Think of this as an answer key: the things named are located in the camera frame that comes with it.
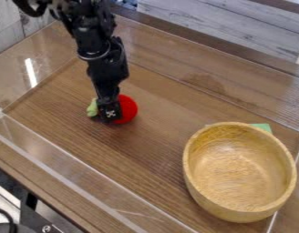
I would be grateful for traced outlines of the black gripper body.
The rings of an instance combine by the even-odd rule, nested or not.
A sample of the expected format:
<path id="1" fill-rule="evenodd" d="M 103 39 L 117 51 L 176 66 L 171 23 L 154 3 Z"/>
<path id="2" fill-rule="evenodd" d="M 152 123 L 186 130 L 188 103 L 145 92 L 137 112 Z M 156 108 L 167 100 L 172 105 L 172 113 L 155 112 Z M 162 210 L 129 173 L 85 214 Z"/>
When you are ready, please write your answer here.
<path id="1" fill-rule="evenodd" d="M 120 82 L 129 76 L 121 38 L 85 36 L 80 39 L 80 59 L 88 63 L 88 76 L 101 102 L 117 100 Z"/>

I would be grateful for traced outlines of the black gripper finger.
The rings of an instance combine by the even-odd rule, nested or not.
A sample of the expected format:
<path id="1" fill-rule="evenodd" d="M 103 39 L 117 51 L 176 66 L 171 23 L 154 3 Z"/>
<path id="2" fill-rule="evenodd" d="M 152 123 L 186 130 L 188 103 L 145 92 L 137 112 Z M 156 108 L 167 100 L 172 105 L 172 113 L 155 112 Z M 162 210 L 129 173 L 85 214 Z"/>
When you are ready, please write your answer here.
<path id="1" fill-rule="evenodd" d="M 99 117 L 103 122 L 109 123 L 123 117 L 121 105 L 119 98 L 99 98 L 97 99 Z"/>

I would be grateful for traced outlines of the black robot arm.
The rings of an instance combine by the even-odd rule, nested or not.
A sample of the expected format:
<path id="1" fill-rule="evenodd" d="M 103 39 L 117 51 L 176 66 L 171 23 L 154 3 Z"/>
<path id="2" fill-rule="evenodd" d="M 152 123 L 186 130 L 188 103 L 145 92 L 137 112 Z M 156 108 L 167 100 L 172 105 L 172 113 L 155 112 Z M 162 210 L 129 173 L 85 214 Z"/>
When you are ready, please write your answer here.
<path id="1" fill-rule="evenodd" d="M 108 0 L 12 0 L 29 17 L 49 12 L 63 23 L 76 43 L 79 58 L 88 63 L 95 87 L 97 118 L 105 123 L 124 120 L 120 83 L 129 77 L 125 48 L 116 29 Z"/>

